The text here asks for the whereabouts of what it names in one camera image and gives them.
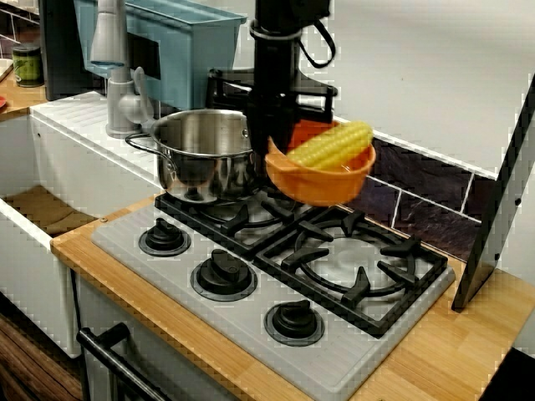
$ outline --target yellow corn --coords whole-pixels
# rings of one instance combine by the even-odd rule
[[[336,169],[363,152],[373,137],[374,131],[362,121],[340,124],[304,142],[287,157],[312,169]]]

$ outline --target oven door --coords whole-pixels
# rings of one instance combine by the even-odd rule
[[[91,401],[236,399],[79,276],[76,289]]]

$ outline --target wooden countertop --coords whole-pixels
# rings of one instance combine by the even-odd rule
[[[47,102],[44,85],[36,88],[21,88],[17,86],[13,71],[0,82],[0,96],[7,100],[6,105],[0,109],[0,121],[28,114],[30,107]]]
[[[107,217],[149,205],[152,198]],[[94,246],[90,223],[51,241],[52,252],[152,332],[241,399],[310,399],[270,368],[223,337],[158,289]],[[479,398],[529,314],[535,288],[495,271],[471,304],[451,310],[463,264],[450,259],[457,276],[351,400],[430,401]]]

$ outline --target burner grate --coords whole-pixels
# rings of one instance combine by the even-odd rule
[[[271,216],[262,221],[252,221],[247,203],[243,204],[229,219],[216,216],[207,210],[207,206],[192,206],[167,193],[155,198],[155,207],[226,249],[247,260],[252,260],[260,249],[273,242],[275,238],[291,231],[299,222],[310,219],[325,210],[324,208],[301,209],[301,204],[283,199],[285,195],[277,195],[277,192],[272,190],[265,190],[265,192],[267,197],[273,199],[275,203],[265,200],[259,202],[261,209]]]
[[[308,247],[304,244],[307,238],[324,242],[333,241],[336,238],[326,232],[330,227],[341,228],[347,238],[358,233],[379,238],[386,244],[381,248],[380,254],[406,261],[406,268],[379,261],[377,267],[394,281],[394,284],[382,288],[371,287],[363,266],[359,266],[352,287],[341,286],[321,277],[308,264],[327,256],[329,249],[321,246]],[[429,269],[420,278],[415,274],[416,260],[429,264]],[[255,262],[259,268],[293,290],[376,338],[381,338],[447,268],[447,259],[421,247],[418,238],[412,236],[405,239],[367,221],[364,214],[359,211],[349,213],[338,207],[329,208],[312,216],[311,219],[300,222],[293,231],[261,250],[256,255]],[[304,273],[303,276],[297,274],[299,269]],[[329,290],[342,294],[341,299]],[[395,293],[399,296],[392,301],[392,307],[382,318],[373,318],[359,307],[365,298],[380,299]]]

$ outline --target faucet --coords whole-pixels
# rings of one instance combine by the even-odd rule
[[[107,87],[108,136],[124,139],[154,122],[145,90],[145,72],[130,73],[125,0],[99,0],[90,62],[110,71]]]

